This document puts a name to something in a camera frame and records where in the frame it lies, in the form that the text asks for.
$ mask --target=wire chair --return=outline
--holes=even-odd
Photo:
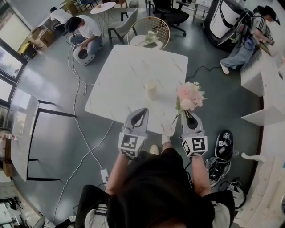
[[[157,37],[156,41],[146,42],[146,36],[149,31],[153,31]],[[153,49],[164,49],[170,39],[170,29],[168,25],[161,19],[148,16],[135,22],[130,28],[127,40],[131,46],[146,46]]]

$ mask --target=round table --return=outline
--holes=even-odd
[[[103,37],[104,37],[105,23],[106,23],[107,25],[109,25],[109,13],[108,13],[108,11],[109,11],[109,9],[113,8],[115,5],[116,5],[115,2],[106,2],[106,3],[101,4],[101,7],[100,7],[100,8],[94,7],[94,8],[90,11],[91,14],[97,14],[97,18],[98,18],[98,23],[99,23],[100,29],[101,29],[101,25],[100,25],[100,20],[99,20],[99,16],[98,16],[98,15],[100,15],[100,17],[102,17],[100,13],[104,13],[104,16],[102,17],[102,19],[103,19],[103,21],[104,21],[104,22],[103,22]],[[105,21],[105,12],[106,12],[106,11],[107,11],[107,14],[108,14],[108,23]]]
[[[135,36],[133,39],[130,41],[130,46],[138,46],[138,47],[143,47],[144,45],[147,45],[145,42],[146,35],[138,35]],[[157,46],[152,48],[152,49],[158,49],[160,50],[163,46],[163,43],[161,41],[155,41]]]

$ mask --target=person wearing white shirt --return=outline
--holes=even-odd
[[[74,45],[80,44],[81,49],[87,49],[88,54],[96,54],[103,48],[101,31],[92,18],[79,15],[70,18],[65,24],[66,31],[72,33],[69,41]]]
[[[50,9],[50,19],[54,21],[55,19],[60,22],[60,24],[56,24],[53,29],[64,30],[64,25],[70,19],[72,15],[68,12],[65,12],[63,9],[57,9],[52,7]]]

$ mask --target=blue jeans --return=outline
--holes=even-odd
[[[69,37],[69,41],[73,43],[74,45],[81,44],[85,40],[86,38],[82,36],[81,33],[76,33],[75,37],[73,37],[73,35]],[[103,44],[102,37],[95,38],[94,40],[90,41],[87,44],[87,53],[96,54],[96,52],[99,50],[102,44]]]
[[[257,41],[252,38],[252,44],[245,41],[246,38],[240,39],[231,54],[220,61],[225,67],[236,68],[239,65],[247,63],[252,56]]]

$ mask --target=black hair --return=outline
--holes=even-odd
[[[270,15],[272,17],[272,19],[274,21],[276,21],[276,19],[277,19],[276,13],[271,7],[269,7],[267,5],[264,7],[259,5],[257,7],[257,10],[262,16]]]
[[[52,8],[50,9],[50,12],[52,13],[52,12],[55,11],[55,10],[57,10],[57,8],[56,8],[56,7],[52,7]]]
[[[81,23],[82,19],[80,17],[77,16],[73,16],[71,18],[69,18],[65,24],[65,30],[73,33],[79,26],[79,24]]]

